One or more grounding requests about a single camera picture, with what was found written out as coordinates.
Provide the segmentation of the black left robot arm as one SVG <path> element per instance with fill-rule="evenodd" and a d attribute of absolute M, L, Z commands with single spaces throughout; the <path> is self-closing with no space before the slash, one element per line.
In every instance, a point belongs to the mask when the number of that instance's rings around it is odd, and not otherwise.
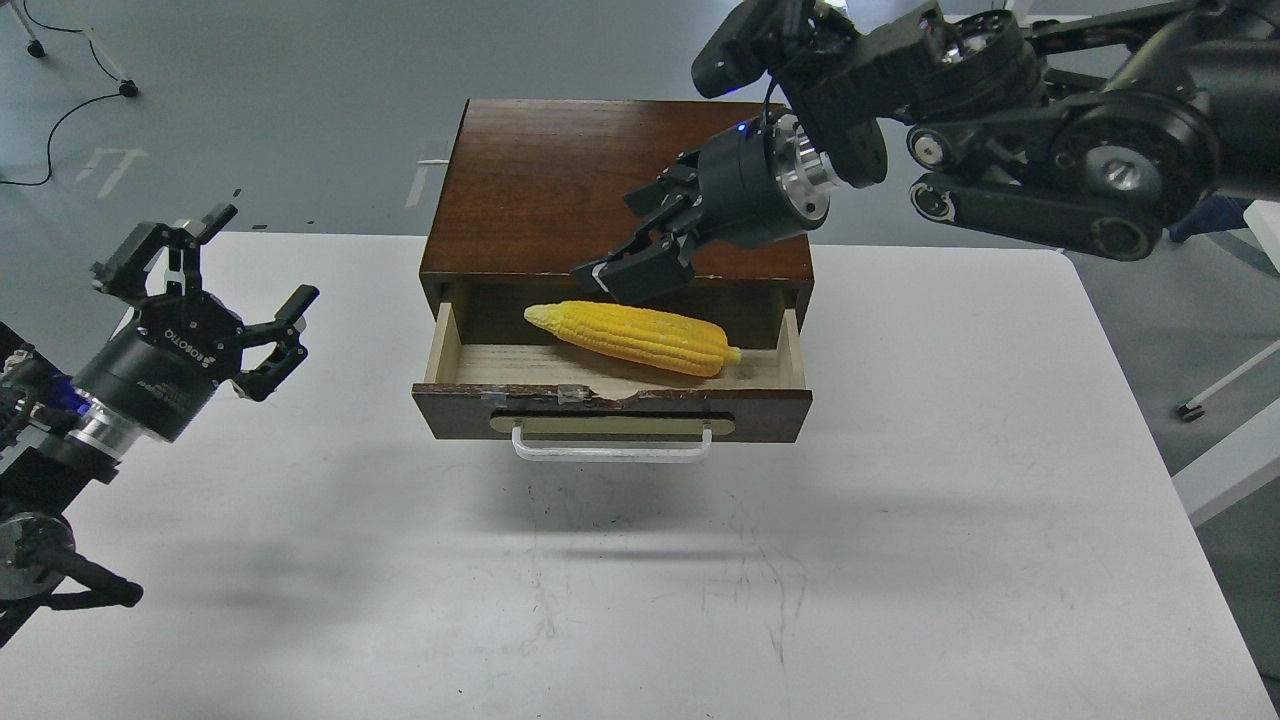
<path fill-rule="evenodd" d="M 202 247 L 236 215 L 230 204 L 182 225 L 142 223 L 92 268 L 96 291 L 131 307 L 123 327 L 76 375 L 32 345 L 3 354 L 3 447 L 41 430 L 3 469 L 3 639 L 40 609 L 132 607 L 143 588 L 90 561 L 65 512 L 93 480 L 111 482 L 142 437 L 173 442 L 230 383 L 264 401 L 307 357 L 300 286 L 265 323 L 248 324 L 204 287 Z"/>

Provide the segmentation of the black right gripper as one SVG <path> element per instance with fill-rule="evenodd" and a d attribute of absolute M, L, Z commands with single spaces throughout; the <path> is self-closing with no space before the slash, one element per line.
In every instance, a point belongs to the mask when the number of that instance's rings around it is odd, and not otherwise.
<path fill-rule="evenodd" d="M 833 167 L 790 111 L 753 118 L 698 149 L 680 152 L 649 184 L 625 195 L 636 218 L 678 204 L 694 233 L 639 229 L 632 238 L 571 272 L 577 287 L 639 305 L 681 290 L 695 277 L 699 243 L 758 249 L 814 231 L 829 214 Z"/>

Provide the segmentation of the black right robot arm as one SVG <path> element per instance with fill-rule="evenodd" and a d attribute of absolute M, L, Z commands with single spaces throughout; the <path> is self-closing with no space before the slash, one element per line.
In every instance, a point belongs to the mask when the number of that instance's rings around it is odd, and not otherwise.
<path fill-rule="evenodd" d="M 838 187 L 882 182 L 879 123 L 909 128 L 929 222 L 1098 258 L 1147 258 L 1211 196 L 1277 197 L 1277 4 L 1175 1 L 1029 28 L 925 1 L 869 33 L 820 1 L 744 1 L 691 65 L 719 97 L 763 76 L 788 108 L 681 152 L 626 197 L 631 238 L 572 270 L 641 304 L 719 241 L 820 227 Z"/>

